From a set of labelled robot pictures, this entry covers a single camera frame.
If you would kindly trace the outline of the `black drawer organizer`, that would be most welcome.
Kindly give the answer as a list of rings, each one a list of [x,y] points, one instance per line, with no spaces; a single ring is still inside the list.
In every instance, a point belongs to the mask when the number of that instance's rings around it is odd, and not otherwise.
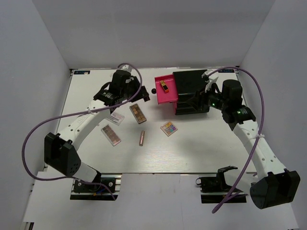
[[[207,69],[199,70],[186,70],[186,71],[175,71],[173,75],[175,77],[176,87],[178,96],[179,94],[200,94],[201,89],[205,88],[206,82],[201,78],[202,74]],[[200,114],[200,113],[179,113],[178,112],[178,101],[174,104],[175,115],[189,115],[189,114]]]

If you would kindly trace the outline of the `pink top drawer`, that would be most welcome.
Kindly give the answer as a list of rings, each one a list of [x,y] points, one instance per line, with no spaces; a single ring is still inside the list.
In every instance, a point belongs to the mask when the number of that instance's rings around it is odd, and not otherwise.
[[[173,74],[154,78],[158,104],[178,101],[178,92]]]

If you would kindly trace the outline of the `gold black lipstick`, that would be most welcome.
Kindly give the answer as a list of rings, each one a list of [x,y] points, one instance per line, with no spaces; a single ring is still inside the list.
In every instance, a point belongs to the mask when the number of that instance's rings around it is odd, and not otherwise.
[[[166,85],[166,83],[163,80],[160,81],[160,85],[163,88],[165,93],[169,92],[169,88],[168,88],[168,86]]]

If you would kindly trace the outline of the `rose gold lipstick tube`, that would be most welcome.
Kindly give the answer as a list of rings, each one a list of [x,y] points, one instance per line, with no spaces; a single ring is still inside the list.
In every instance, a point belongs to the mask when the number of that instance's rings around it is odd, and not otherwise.
[[[139,140],[139,146],[143,146],[144,143],[144,136],[145,136],[145,131],[142,130],[140,134],[140,140]]]

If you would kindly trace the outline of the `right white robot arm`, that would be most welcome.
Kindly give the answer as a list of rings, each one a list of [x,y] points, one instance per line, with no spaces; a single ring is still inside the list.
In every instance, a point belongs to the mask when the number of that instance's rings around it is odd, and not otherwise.
[[[213,213],[240,191],[248,194],[259,209],[291,203],[300,183],[297,171],[288,170],[273,153],[261,133],[263,123],[258,124],[252,110],[243,105],[242,91],[237,80],[225,80],[221,90],[209,80],[205,88],[195,91],[187,100],[197,109],[220,110],[223,120],[248,152],[241,172],[235,166],[227,166],[218,170],[215,183],[204,182],[206,192],[213,187],[228,192]]]

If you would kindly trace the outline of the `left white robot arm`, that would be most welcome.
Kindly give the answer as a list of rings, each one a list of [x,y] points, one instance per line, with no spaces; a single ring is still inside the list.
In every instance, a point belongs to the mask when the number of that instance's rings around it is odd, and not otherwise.
[[[83,163],[77,153],[82,142],[98,124],[123,103],[143,99],[149,94],[142,81],[132,76],[130,69],[118,69],[112,81],[93,97],[88,108],[57,134],[49,133],[44,140],[44,161],[66,177],[84,181],[90,191],[101,187],[101,173]]]

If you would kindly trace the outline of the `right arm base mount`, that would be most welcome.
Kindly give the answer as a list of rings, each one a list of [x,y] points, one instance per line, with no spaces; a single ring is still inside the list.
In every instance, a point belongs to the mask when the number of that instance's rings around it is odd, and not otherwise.
[[[217,170],[214,176],[203,175],[196,179],[195,184],[200,188],[202,204],[218,204],[227,195],[231,186],[226,184],[224,174],[237,170],[235,166],[227,166]]]

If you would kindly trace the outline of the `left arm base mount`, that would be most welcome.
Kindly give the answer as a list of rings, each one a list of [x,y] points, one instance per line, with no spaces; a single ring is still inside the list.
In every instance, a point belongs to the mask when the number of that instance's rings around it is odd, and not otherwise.
[[[102,174],[99,184],[74,180],[70,200],[115,201],[121,186],[121,174]]]

